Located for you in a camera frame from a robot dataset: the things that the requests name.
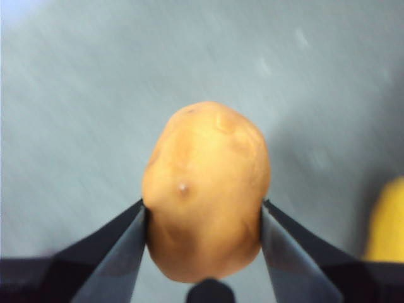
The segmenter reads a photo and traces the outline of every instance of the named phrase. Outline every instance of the black object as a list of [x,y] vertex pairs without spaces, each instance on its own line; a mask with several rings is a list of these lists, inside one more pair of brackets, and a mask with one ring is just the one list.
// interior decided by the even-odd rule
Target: black object
[[[0,302],[129,302],[146,221],[140,200],[51,258],[0,260]],[[278,303],[404,302],[404,264],[355,259],[269,200],[262,207],[261,242]],[[235,300],[228,286],[207,279],[189,291],[187,302]]]
[[0,302],[129,302],[145,232],[140,200],[51,258],[2,259]]
[[233,291],[215,279],[206,279],[191,288],[186,303],[235,303]]
[[263,205],[261,241],[278,303],[404,302],[404,264],[353,258],[269,200]]

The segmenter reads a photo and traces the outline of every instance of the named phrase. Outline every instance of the yellow object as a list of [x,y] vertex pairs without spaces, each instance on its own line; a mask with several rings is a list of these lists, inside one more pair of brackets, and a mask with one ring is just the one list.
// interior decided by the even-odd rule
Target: yellow object
[[176,112],[158,139],[142,182],[147,245],[170,279],[222,278],[261,247],[261,202],[270,163],[259,129],[217,102]]
[[404,262],[404,177],[389,183],[372,213],[368,261]]

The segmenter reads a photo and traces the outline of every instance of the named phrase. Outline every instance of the potato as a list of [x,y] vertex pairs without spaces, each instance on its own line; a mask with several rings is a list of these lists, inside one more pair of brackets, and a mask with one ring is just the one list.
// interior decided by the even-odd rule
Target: potato
[[217,102],[176,112],[158,139],[142,182],[147,246],[168,278],[222,278],[254,260],[270,162],[263,135]]

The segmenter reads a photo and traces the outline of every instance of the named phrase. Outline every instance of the blurred floor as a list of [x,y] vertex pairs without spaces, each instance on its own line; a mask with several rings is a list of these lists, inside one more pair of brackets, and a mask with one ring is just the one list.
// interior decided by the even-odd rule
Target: blurred floor
[[[2,25],[3,256],[51,254],[137,201],[167,119],[207,99],[264,132],[272,202],[360,256],[379,187],[404,173],[403,1],[48,2]],[[274,302],[261,255],[225,281]],[[146,253],[133,301],[189,287]]]

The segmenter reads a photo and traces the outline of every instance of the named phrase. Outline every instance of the gray surface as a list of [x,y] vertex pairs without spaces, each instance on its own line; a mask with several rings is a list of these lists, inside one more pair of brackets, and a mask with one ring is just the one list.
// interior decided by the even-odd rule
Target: gray surface
[[[274,204],[354,255],[404,173],[402,0],[58,0],[1,39],[3,256],[53,253],[135,202],[165,122],[200,100],[262,129]],[[226,281],[273,302],[262,255]],[[134,299],[189,287],[146,253]]]

